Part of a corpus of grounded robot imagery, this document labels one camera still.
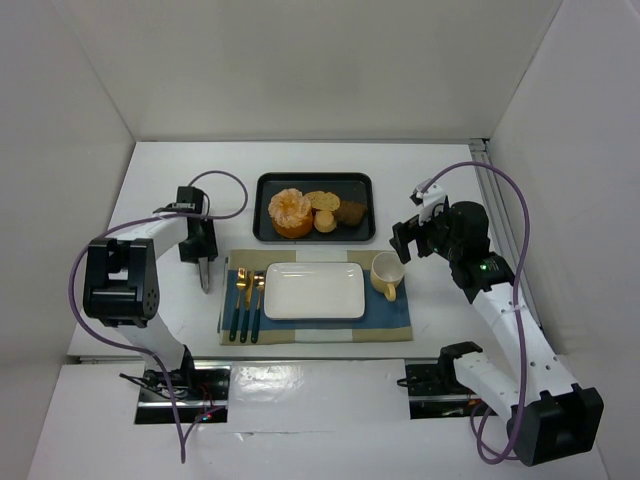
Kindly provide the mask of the metal food tongs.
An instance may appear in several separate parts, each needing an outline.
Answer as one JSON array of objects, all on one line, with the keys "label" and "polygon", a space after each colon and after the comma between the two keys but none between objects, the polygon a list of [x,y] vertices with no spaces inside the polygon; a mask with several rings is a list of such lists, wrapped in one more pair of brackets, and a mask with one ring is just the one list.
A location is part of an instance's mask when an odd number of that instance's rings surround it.
[{"label": "metal food tongs", "polygon": [[210,262],[207,257],[201,257],[198,259],[198,273],[201,289],[205,294],[208,294],[210,291],[211,280]]}]

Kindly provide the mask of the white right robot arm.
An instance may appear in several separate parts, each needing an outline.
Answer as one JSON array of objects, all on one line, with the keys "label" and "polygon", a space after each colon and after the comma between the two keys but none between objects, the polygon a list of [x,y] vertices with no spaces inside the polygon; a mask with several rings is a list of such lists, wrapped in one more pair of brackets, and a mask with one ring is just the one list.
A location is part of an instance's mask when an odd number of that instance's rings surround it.
[{"label": "white right robot arm", "polygon": [[447,261],[454,283],[482,316],[516,376],[498,369],[472,341],[441,349],[438,380],[469,390],[505,423],[511,451],[535,466],[590,451],[604,411],[596,388],[583,388],[560,362],[530,314],[507,261],[493,252],[484,207],[443,202],[426,217],[396,223],[390,240],[402,263],[416,244],[419,257]]}]

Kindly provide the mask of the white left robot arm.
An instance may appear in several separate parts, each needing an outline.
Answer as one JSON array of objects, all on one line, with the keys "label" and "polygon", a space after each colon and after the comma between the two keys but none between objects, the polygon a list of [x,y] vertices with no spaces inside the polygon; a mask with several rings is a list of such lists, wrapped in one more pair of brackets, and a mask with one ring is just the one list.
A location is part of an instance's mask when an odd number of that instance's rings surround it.
[{"label": "white left robot arm", "polygon": [[85,314],[117,331],[126,350],[140,354],[150,385],[189,390],[195,387],[195,366],[189,348],[169,331],[158,313],[160,287],[157,260],[173,247],[180,261],[198,267],[200,287],[208,292],[210,263],[218,256],[208,195],[193,186],[180,186],[176,201],[161,219],[119,236],[90,242],[83,292]]}]

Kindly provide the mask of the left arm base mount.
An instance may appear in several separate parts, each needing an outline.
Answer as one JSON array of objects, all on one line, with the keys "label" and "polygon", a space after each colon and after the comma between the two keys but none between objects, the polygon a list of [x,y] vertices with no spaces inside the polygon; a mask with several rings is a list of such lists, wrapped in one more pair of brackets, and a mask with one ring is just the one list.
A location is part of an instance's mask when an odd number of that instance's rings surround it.
[{"label": "left arm base mount", "polygon": [[[137,376],[120,373],[119,377],[138,388],[135,424],[174,422],[169,390],[160,372],[149,370]],[[231,366],[216,362],[196,362],[190,384],[172,375],[180,422],[226,423],[230,380]]]}]

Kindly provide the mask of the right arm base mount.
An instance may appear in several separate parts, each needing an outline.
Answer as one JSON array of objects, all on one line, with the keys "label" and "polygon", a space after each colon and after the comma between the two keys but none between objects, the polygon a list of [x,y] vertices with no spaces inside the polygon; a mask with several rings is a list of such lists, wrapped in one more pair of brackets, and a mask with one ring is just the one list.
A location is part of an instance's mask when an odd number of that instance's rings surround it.
[{"label": "right arm base mount", "polygon": [[396,385],[407,392],[412,420],[469,417],[476,406],[484,412],[480,398],[471,390],[444,383],[436,363],[406,362],[404,368],[404,377]]}]

